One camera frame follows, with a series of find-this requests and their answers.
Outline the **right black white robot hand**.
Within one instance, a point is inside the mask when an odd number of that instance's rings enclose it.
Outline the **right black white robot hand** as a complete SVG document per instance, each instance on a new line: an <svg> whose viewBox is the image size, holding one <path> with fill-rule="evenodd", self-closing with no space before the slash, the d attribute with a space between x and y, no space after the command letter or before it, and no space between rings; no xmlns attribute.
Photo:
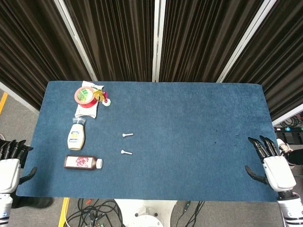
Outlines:
<svg viewBox="0 0 303 227"><path fill-rule="evenodd" d="M261 161L265 176L256 175L249 166L245 166L247 174L255 181L268 184L276 192L292 190L296 181L284 156L269 138L260 136L260 140L248 137Z"/></svg>

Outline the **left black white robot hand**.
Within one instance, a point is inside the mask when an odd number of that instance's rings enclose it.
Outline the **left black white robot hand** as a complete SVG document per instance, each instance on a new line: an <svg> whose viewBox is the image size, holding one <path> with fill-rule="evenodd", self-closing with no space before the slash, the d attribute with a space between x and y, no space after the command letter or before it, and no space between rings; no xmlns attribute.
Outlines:
<svg viewBox="0 0 303 227"><path fill-rule="evenodd" d="M31 180L37 172L33 167L31 172L23 175L25 161L32 147L25 140L0 140L0 194L10 194L17 187Z"/></svg>

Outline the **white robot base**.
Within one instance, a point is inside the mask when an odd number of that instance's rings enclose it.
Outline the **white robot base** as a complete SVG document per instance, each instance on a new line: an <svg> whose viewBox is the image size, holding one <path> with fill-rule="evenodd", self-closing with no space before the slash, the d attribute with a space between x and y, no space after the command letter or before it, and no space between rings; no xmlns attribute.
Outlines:
<svg viewBox="0 0 303 227"><path fill-rule="evenodd" d="M125 227L170 227L175 200L116 199Z"/></svg>

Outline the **white sneaker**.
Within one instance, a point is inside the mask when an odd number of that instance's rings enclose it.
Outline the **white sneaker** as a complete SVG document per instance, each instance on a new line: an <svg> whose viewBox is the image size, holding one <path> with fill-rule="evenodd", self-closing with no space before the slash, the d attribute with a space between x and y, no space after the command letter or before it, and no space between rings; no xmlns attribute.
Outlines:
<svg viewBox="0 0 303 227"><path fill-rule="evenodd" d="M278 143L280 154L282 156L285 156L285 155L293 152L293 149L290 147L290 145L285 143L283 140L277 139L277 143Z"/></svg>

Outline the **dark brown bottle white cap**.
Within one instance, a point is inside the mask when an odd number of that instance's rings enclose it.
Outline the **dark brown bottle white cap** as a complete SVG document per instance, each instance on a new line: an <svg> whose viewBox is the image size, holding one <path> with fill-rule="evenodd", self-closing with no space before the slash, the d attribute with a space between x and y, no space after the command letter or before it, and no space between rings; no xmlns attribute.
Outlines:
<svg viewBox="0 0 303 227"><path fill-rule="evenodd" d="M73 156L67 155L64 161L64 168L79 170L95 170L103 167L103 159L94 156Z"/></svg>

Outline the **cream mayonnaise squeeze bottle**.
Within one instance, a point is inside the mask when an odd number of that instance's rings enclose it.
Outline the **cream mayonnaise squeeze bottle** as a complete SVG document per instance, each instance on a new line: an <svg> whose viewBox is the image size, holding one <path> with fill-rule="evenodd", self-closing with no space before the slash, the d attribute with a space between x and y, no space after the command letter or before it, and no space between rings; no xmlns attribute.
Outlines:
<svg viewBox="0 0 303 227"><path fill-rule="evenodd" d="M70 129L67 145L69 150L81 150L85 141L84 125L86 119L75 117L72 119L73 124Z"/></svg>

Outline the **white snack bag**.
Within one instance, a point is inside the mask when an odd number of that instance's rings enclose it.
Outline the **white snack bag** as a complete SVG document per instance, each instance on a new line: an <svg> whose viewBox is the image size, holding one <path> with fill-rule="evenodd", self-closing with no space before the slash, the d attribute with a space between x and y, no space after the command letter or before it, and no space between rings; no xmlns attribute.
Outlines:
<svg viewBox="0 0 303 227"><path fill-rule="evenodd" d="M91 87L91 88L94 89L94 91L97 90L97 89L103 90L103 88L104 88L103 85L96 85L92 82L87 82L87 81L83 81L81 87ZM83 108L78 104L74 116L75 117L89 116L89 117L92 117L92 118L96 118L97 108L98 108L99 103L100 102L97 101L97 103L95 105L93 105L92 107L90 107L90 108Z"/></svg>

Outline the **blue table cloth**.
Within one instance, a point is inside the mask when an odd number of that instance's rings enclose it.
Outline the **blue table cloth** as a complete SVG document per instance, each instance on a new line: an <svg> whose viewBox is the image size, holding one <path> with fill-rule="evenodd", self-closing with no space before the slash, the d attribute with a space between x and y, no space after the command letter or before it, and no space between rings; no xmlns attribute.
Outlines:
<svg viewBox="0 0 303 227"><path fill-rule="evenodd" d="M263 89L243 83L104 82L111 105L85 122L85 143L67 138L79 81L51 81L43 98L18 196L275 201L254 181L264 170L248 137L274 140ZM123 133L133 133L124 137ZM121 150L132 155L121 154ZM64 168L67 155L103 159L95 170Z"/></svg>

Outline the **red tape roll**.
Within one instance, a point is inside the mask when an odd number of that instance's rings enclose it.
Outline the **red tape roll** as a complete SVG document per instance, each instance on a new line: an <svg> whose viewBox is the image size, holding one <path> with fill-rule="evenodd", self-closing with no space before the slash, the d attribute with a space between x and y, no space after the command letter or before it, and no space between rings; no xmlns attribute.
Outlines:
<svg viewBox="0 0 303 227"><path fill-rule="evenodd" d="M74 94L74 99L83 108L90 108L97 103L94 97L94 89L91 87L78 88Z"/></svg>

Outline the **dark brown pleated curtain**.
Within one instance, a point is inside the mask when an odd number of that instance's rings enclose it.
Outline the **dark brown pleated curtain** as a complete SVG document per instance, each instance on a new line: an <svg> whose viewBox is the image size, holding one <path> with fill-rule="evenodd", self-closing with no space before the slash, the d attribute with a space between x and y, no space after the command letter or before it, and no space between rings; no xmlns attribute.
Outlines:
<svg viewBox="0 0 303 227"><path fill-rule="evenodd" d="M263 0L167 0L160 82L216 82Z"/></svg>
<svg viewBox="0 0 303 227"><path fill-rule="evenodd" d="M91 77L53 0L0 0L0 82L39 110L57 80Z"/></svg>
<svg viewBox="0 0 303 227"><path fill-rule="evenodd" d="M152 80L155 0L64 0L99 81Z"/></svg>
<svg viewBox="0 0 303 227"><path fill-rule="evenodd" d="M303 104L303 0L277 0L225 77L263 87L272 120Z"/></svg>

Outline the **white metal frame rail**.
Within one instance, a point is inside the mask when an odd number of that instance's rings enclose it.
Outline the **white metal frame rail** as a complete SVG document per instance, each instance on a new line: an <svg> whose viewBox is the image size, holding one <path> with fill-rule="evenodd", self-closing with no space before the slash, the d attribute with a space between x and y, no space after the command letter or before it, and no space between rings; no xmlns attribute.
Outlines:
<svg viewBox="0 0 303 227"><path fill-rule="evenodd" d="M8 86L0 82L0 89L6 92L9 96L11 96L16 101L20 102L23 106L28 108L30 111L32 111L34 114L39 115L39 111L35 109L31 104L29 104L25 99L20 97L17 93L15 93L13 90L11 90Z"/></svg>
<svg viewBox="0 0 303 227"><path fill-rule="evenodd" d="M275 119L275 120L272 122L272 126L273 126L273 127L274 127L274 126L277 126L277 125L279 125L280 123L282 123L282 122L284 122L284 121L290 119L291 117L293 117L293 116L295 116L295 115L297 115L297 114L299 114L299 113L301 113L301 112L303 112L303 109L302 109L302 110L291 110L291 111L285 113L284 115L282 115L281 117Z"/></svg>

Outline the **white metal frame post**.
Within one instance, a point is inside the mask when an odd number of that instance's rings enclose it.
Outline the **white metal frame post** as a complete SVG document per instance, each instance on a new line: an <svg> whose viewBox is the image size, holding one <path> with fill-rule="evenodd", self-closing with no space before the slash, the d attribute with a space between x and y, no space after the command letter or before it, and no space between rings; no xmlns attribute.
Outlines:
<svg viewBox="0 0 303 227"><path fill-rule="evenodd" d="M72 17L67 9L67 6L64 2L64 0L53 0L53 2L55 3L60 16L63 19L63 22L65 24L65 26L67 27L67 30L76 46L76 49L89 73L89 76L91 78L91 81L98 81L98 78L93 70L93 67L90 63L89 57L85 51L85 48L81 42L81 39L79 37L78 31L76 29L76 26L72 20Z"/></svg>
<svg viewBox="0 0 303 227"><path fill-rule="evenodd" d="M166 0L155 0L154 6L154 30L153 30L153 58L152 58L152 82L159 82L160 63L165 21Z"/></svg>
<svg viewBox="0 0 303 227"><path fill-rule="evenodd" d="M263 0L261 6L259 7L258 11L256 12L255 16L253 17L251 23L249 24L248 28L244 32L242 38L240 39L239 43L237 44L235 50L233 51L231 57L227 61L224 69L222 70L220 76L218 77L216 83L224 82L226 76L244 51L247 44L250 42L266 16L271 11L272 7L275 5L277 0Z"/></svg>

